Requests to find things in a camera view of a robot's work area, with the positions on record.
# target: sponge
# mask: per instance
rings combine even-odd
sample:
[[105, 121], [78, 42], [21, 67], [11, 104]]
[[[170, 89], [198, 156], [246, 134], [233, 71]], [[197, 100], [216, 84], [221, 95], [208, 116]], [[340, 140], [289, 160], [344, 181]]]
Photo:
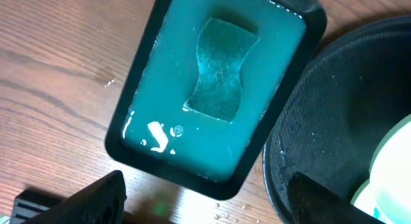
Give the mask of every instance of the sponge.
[[243, 90], [240, 67], [258, 40], [258, 36], [237, 25], [208, 19], [197, 40], [197, 85], [184, 107], [232, 122]]

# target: submerged sponge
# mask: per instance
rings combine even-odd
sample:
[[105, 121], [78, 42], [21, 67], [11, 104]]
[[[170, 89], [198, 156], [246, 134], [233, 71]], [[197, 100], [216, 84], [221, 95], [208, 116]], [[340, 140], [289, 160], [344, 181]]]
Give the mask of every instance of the submerged sponge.
[[239, 26], [210, 18], [197, 40], [197, 86], [184, 106], [231, 122], [241, 102], [240, 67], [258, 40]]

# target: teal liquid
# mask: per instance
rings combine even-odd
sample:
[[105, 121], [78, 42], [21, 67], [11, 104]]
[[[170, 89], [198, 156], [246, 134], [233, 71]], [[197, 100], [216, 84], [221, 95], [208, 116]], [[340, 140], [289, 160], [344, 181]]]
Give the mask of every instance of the teal liquid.
[[[183, 107], [197, 84], [196, 43], [210, 17], [230, 20], [260, 39], [241, 66], [243, 92], [232, 122]], [[173, 0], [130, 105], [123, 142], [196, 175], [227, 181], [305, 30], [300, 16], [268, 0]]]

